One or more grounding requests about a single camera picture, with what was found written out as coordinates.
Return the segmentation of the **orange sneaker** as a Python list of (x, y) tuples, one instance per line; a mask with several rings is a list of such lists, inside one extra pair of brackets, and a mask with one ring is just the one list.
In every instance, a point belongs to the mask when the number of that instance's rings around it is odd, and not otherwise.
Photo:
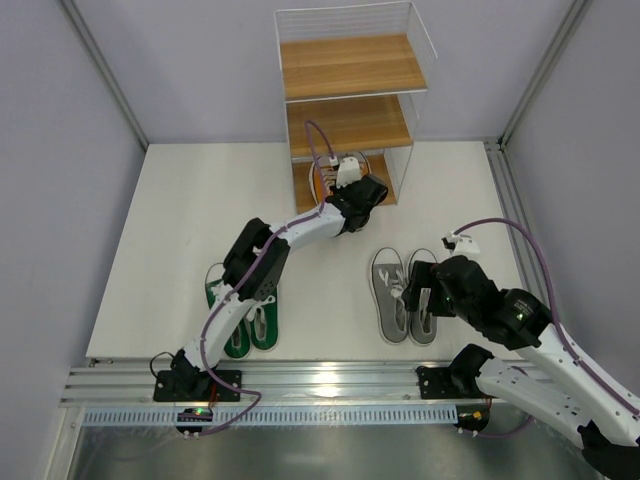
[(316, 205), (331, 193), (331, 187), (335, 185), (336, 178), (337, 170), (333, 168), (331, 158), (328, 155), (321, 155), (318, 158), (318, 163), (311, 163), (308, 181)]
[(345, 154), (346, 157), (353, 157), (358, 160), (359, 168), (361, 175), (367, 175), (371, 173), (371, 164), (368, 157), (360, 151), (348, 152)]

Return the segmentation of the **grey sneaker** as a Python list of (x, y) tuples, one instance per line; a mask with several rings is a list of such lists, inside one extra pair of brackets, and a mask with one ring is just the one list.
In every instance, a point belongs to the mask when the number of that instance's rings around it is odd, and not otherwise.
[[(418, 261), (436, 263), (436, 256), (428, 249), (419, 248), (409, 258), (408, 279), (411, 278)], [(409, 335), (414, 343), (419, 346), (430, 345), (437, 334), (437, 320), (427, 311), (431, 296), (430, 289), (422, 289), (419, 297), (418, 310), (408, 313)]]
[(402, 343), (408, 337), (408, 314), (401, 298), (406, 276), (395, 249), (383, 247), (374, 254), (369, 281), (382, 338), (393, 345)]

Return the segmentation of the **white wire wooden shoe shelf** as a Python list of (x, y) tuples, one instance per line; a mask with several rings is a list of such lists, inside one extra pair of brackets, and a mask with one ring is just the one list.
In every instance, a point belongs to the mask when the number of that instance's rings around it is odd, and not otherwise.
[(296, 209), (321, 155), (360, 151), (398, 202), (437, 53), (411, 1), (275, 13)]

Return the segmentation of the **green sneaker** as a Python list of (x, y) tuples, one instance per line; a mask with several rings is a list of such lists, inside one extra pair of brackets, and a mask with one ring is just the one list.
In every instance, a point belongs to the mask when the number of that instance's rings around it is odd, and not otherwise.
[[(222, 275), (222, 263), (215, 263), (211, 265), (205, 275), (204, 291), (209, 308), (212, 308), (216, 303), (214, 287), (222, 282)], [(245, 320), (241, 320), (234, 329), (230, 338), (227, 340), (224, 346), (224, 352), (231, 359), (242, 359), (249, 354), (250, 348), (251, 342)]]
[(277, 293), (256, 303), (247, 314), (249, 335), (254, 347), (272, 350), (279, 338)]

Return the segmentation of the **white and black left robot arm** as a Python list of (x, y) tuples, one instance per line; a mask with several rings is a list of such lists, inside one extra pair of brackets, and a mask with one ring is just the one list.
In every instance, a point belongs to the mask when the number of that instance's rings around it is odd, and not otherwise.
[(373, 175), (337, 188), (315, 208), (283, 223), (250, 220), (224, 258), (216, 302), (199, 336), (179, 349), (167, 370), (156, 374), (156, 402), (204, 402), (212, 392), (237, 402), (241, 380), (214, 369), (224, 345), (247, 313), (277, 289), (290, 254), (323, 239), (353, 233), (368, 222), (388, 187)]

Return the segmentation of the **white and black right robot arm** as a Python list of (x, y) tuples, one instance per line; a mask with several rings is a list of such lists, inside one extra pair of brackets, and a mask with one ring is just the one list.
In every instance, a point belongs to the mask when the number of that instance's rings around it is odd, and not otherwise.
[(428, 312), (459, 317), (492, 343), (546, 374), (541, 383), (475, 344), (444, 368), (418, 370), (423, 397), (496, 397), (564, 435), (608, 479), (639, 476), (639, 398), (609, 375), (555, 324), (551, 311), (522, 289), (500, 290), (465, 256), (417, 261), (402, 300), (415, 312), (427, 293)]

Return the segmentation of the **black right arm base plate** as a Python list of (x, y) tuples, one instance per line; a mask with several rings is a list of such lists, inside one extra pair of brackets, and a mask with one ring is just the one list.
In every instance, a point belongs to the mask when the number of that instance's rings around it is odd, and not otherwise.
[(476, 384), (477, 370), (459, 367), (416, 368), (420, 398), (437, 399), (487, 399)]

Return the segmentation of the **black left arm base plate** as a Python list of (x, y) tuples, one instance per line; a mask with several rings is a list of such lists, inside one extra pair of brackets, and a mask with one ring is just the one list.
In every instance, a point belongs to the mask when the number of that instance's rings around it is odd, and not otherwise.
[(208, 373), (200, 372), (195, 376), (192, 386), (185, 386), (174, 370), (157, 373), (154, 392), (155, 402), (210, 402), (237, 403), (241, 394), (230, 390), (214, 380)]

